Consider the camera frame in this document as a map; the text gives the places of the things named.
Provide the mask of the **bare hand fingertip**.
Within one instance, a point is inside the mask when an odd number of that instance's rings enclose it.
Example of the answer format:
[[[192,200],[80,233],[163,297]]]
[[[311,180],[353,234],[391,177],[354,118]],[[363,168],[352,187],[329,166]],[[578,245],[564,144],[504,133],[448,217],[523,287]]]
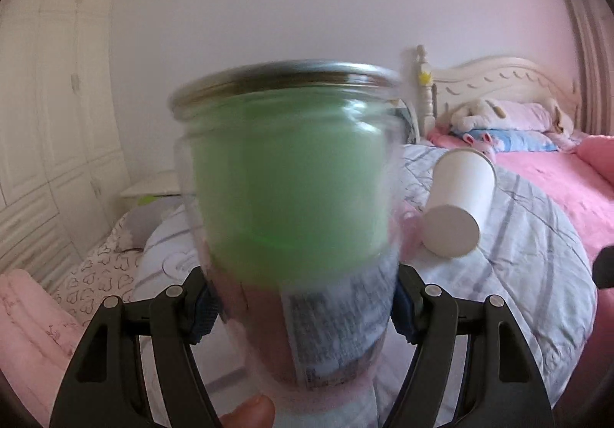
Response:
[[[224,428],[272,428],[275,405],[265,395],[254,396],[220,419]]]

